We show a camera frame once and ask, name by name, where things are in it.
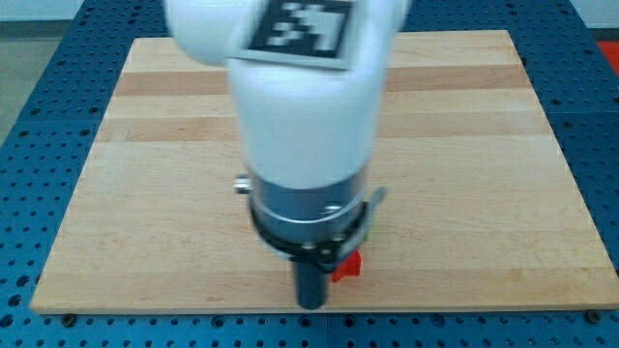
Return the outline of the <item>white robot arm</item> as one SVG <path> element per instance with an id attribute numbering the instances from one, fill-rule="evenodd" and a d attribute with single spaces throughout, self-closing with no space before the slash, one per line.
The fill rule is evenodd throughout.
<path id="1" fill-rule="evenodd" d="M 326 300 L 332 273 L 368 234 L 384 190 L 368 162 L 404 0 L 165 0 L 176 43 L 227 70 L 260 237 L 294 265 L 305 309 Z"/>

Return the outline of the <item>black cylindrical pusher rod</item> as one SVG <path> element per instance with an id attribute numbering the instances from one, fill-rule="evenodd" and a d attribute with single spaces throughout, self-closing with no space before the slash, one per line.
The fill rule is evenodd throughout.
<path id="1" fill-rule="evenodd" d="M 328 268 L 316 262 L 294 262 L 293 272 L 297 304 L 307 310 L 323 306 L 327 298 Z"/>

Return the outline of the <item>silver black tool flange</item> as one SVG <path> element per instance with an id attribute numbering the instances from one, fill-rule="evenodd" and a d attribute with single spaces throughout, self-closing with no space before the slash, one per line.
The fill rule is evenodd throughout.
<path id="1" fill-rule="evenodd" d="M 251 172 L 237 176 L 233 187 L 248 197 L 254 228 L 274 253 L 324 264 L 328 272 L 364 242 L 387 194 L 385 187 L 368 192 L 365 169 L 326 187 L 283 187 Z"/>

